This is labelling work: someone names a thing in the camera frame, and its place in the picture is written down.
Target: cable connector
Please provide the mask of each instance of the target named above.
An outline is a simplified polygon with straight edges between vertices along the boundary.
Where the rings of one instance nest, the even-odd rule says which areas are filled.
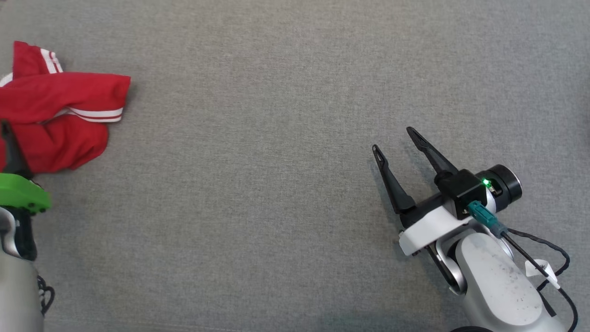
[[[481,202],[472,201],[467,206],[467,210],[473,219],[490,229],[490,232],[498,239],[502,237],[502,232],[508,232],[508,227],[499,222],[496,215],[483,206]]]

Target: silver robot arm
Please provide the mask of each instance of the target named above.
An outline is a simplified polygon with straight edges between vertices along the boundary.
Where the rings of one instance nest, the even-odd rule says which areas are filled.
[[[468,211],[468,205],[474,201],[479,201],[491,213],[505,209],[522,195],[518,178],[502,165],[477,174],[458,170],[414,128],[407,130],[435,169],[434,182],[440,193],[416,204],[391,173],[377,145],[373,146],[373,154],[404,228],[399,238],[404,254],[428,252],[450,290],[462,299],[463,311],[472,326],[458,330],[573,331],[576,313],[572,327],[566,329],[514,263],[505,238],[498,238],[500,234],[506,235],[503,230],[496,225],[489,229],[473,219]],[[573,303],[568,302],[575,312]]]
[[[1,121],[6,165],[0,173],[0,332],[42,332],[55,292],[37,274],[31,217],[51,206],[33,174],[10,124]]]

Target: black cable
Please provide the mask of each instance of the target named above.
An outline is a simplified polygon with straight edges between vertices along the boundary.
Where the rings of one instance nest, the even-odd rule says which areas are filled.
[[[55,298],[55,290],[53,289],[53,287],[47,286],[47,284],[45,283],[45,279],[43,279],[40,275],[37,275],[37,286],[39,287],[39,290],[42,291],[43,299],[41,300],[41,314],[45,316],[45,313],[49,310]],[[50,293],[50,297],[47,303],[45,303],[46,292]]]
[[[560,252],[561,255],[565,258],[565,263],[563,264],[563,266],[561,268],[559,268],[557,271],[555,271],[555,276],[562,274],[569,267],[569,263],[571,262],[571,260],[569,258],[568,253],[565,250],[563,250],[562,248],[558,247],[557,245],[554,245],[553,243],[551,243],[545,239],[541,239],[539,237],[536,237],[535,235],[521,232],[519,230],[508,228],[508,231],[514,235],[526,237],[526,238],[533,240],[535,242],[542,243],[542,244],[550,247],[551,249],[557,250],[558,252]],[[548,280],[543,281],[543,283],[540,284],[539,287],[537,287],[537,290],[540,292],[541,290],[543,290],[545,288],[545,286],[547,286],[548,283],[549,283]]]
[[[543,269],[524,249],[522,249],[506,232],[501,233],[502,237],[508,241],[518,252],[520,252],[545,278],[550,278],[549,274]],[[567,293],[562,289],[558,289],[559,293],[563,296],[565,301],[568,302],[569,306],[572,308],[573,312],[573,322],[572,325],[569,327],[568,332],[573,332],[576,326],[578,325],[578,309],[576,305],[573,303],[572,299],[567,295]]]
[[[563,296],[563,298],[565,299],[565,301],[568,302],[569,306],[572,307],[573,322],[572,322],[572,325],[569,327],[569,330],[568,330],[568,332],[572,332],[576,328],[576,326],[578,325],[578,309],[576,308],[576,305],[573,303],[572,299],[563,290],[563,288],[559,288],[557,291],[561,294],[561,296]]]

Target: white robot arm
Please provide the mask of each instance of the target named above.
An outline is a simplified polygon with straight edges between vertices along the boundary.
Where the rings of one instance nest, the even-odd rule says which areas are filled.
[[[539,271],[543,270],[543,275],[547,274],[507,234],[509,231],[517,235],[525,233],[509,230],[501,223],[485,223],[485,220],[482,223],[472,216],[472,203],[478,202],[483,212],[495,219],[493,213],[505,209],[522,195],[519,179],[502,165],[475,175],[458,170],[414,128],[408,127],[407,131],[418,150],[434,167],[437,173],[434,182],[440,193],[416,204],[391,173],[388,161],[377,145],[373,146],[373,154],[391,204],[404,228],[399,238],[404,254],[417,255],[422,250],[427,251],[452,292],[462,298],[463,311],[472,326],[456,331],[573,331],[577,312],[567,294],[559,290],[574,311],[574,322],[569,329],[559,321],[540,289],[531,284],[513,261],[508,242]],[[550,281],[559,287],[556,280]]]
[[[2,121],[6,166],[0,173],[0,332],[41,332],[55,292],[37,274],[31,217],[51,206],[31,181],[32,172],[8,122]]]

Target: white stripe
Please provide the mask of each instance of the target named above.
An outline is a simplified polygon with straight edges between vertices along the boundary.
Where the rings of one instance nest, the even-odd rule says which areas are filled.
[[[55,63],[55,66],[57,67],[57,72],[63,73],[64,70],[61,68],[60,61],[57,60],[57,56],[55,55],[55,52],[51,52],[51,60],[53,61],[53,63]]]
[[[72,111],[68,111],[65,114],[68,114],[68,115],[76,115],[78,118],[80,118],[82,120],[86,120],[88,122],[118,122],[118,121],[121,121],[121,118],[122,118],[122,116],[119,116],[119,117],[113,118],[113,119],[90,119],[90,118],[87,118],[85,116],[81,116],[79,114],[76,114],[76,113],[74,113]]]
[[[0,87],[5,86],[6,84],[12,82],[12,73],[4,76],[1,80],[0,80]]]
[[[47,70],[49,70],[49,74],[55,74],[57,71],[55,70],[55,66],[53,65],[53,61],[51,61],[51,57],[49,56],[49,51],[41,49],[41,56],[43,60],[45,60],[45,64],[47,65]]]
[[[75,108],[70,108],[73,112],[81,115],[81,116],[93,116],[95,118],[109,118],[111,116],[117,116],[123,114],[123,108],[116,109],[116,110],[80,110]]]

